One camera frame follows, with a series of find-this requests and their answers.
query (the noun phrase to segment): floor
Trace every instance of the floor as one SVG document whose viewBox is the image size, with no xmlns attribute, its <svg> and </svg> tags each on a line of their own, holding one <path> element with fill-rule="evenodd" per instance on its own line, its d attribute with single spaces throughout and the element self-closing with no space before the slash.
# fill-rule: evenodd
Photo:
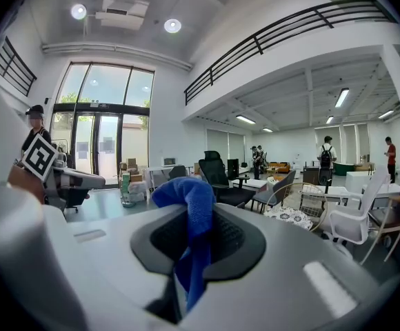
<svg viewBox="0 0 400 331">
<path fill-rule="evenodd" d="M 248 176 L 253 178 L 253 173 L 248 173 Z M 260 179 L 265 180 L 267 177 L 267 174 L 262 174 Z M 295 179 L 294 182 L 302 182 L 302 175 L 300 179 Z M 333 186 L 344 186 L 345 182 L 346 177 L 335 175 L 333 178 Z M 397 183 L 400 183 L 400 176 L 397 177 Z M 78 222 L 110 219 L 154 210 L 155 208 L 157 206 L 149 197 L 147 201 L 136 203 L 134 207 L 124 208 L 121 204 L 119 189 L 93 190 L 90 192 L 90 198 L 78 207 L 78 213 L 75 213 L 74 210 L 66 212 L 66 220 L 68 222 Z M 250 202 L 246 205 L 245 209 L 250 210 Z M 363 245 L 348 243 L 346 247 L 352 253 L 354 260 L 360 261 L 368 251 L 372 240 L 369 238 L 369 241 Z M 364 268 L 381 283 L 400 272 L 398 265 L 391 257 L 386 263 L 383 262 L 387 252 L 387 249 L 383 245 L 377 244 L 364 264 Z"/>
</svg>

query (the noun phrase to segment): jeans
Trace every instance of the jeans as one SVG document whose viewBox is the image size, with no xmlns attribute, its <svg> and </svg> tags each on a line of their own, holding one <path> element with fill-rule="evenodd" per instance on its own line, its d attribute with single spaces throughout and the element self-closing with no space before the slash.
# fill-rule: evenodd
<svg viewBox="0 0 400 331">
<path fill-rule="evenodd" d="M 396 165 L 395 164 L 389 164 L 387 165 L 388 169 L 388 174 L 390 174 L 390 182 L 391 184 L 394 183 L 395 178 L 395 172 L 396 172 Z"/>
<path fill-rule="evenodd" d="M 260 180 L 260 166 L 259 165 L 254 166 L 254 179 Z"/>
</svg>

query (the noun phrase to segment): white chair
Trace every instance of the white chair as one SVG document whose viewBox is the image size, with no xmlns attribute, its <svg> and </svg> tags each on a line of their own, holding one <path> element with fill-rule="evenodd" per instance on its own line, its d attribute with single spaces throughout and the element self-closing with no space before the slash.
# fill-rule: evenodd
<svg viewBox="0 0 400 331">
<path fill-rule="evenodd" d="M 326 222 L 322 223 L 321 227 L 328 230 L 328 235 L 332 235 L 333 238 L 343 239 L 358 245 L 364 243 L 368 238 L 368 213 L 379 188 L 387 181 L 387 177 L 387 168 L 378 166 L 363 194 L 349 192 L 348 197 L 346 197 L 349 201 L 358 200 L 359 208 L 344 206 L 340 202 L 328 211 Z"/>
</svg>

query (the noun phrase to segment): ceiling light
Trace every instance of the ceiling light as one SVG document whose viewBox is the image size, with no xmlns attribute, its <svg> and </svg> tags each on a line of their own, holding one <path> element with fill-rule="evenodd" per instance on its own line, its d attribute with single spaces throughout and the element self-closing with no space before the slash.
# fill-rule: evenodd
<svg viewBox="0 0 400 331">
<path fill-rule="evenodd" d="M 382 114 L 380 117 L 378 117 L 379 119 L 385 118 L 387 116 L 389 116 L 390 114 L 392 114 L 394 112 L 394 110 L 389 110 L 388 112 Z"/>
<path fill-rule="evenodd" d="M 177 33 L 178 31 L 180 31 L 181 23 L 179 21 L 177 21 L 176 19 L 168 19 L 165 22 L 164 26 L 165 26 L 166 32 Z"/>
<path fill-rule="evenodd" d="M 71 8 L 71 15 L 75 19 L 83 19 L 87 15 L 87 9 L 81 3 L 77 3 Z"/>
<path fill-rule="evenodd" d="M 343 102 L 346 99 L 348 93 L 349 93 L 349 89 L 348 88 L 343 88 L 341 90 L 341 93 L 339 94 L 339 98 L 338 98 L 337 104 L 335 104 L 336 108 L 340 108 L 343 105 Z"/>
<path fill-rule="evenodd" d="M 237 115 L 236 118 L 240 119 L 240 120 L 243 120 L 243 121 L 245 121 L 246 123 L 249 123 L 249 124 L 255 124 L 255 121 L 250 120 L 248 118 L 245 118 L 243 115 Z"/>
</svg>

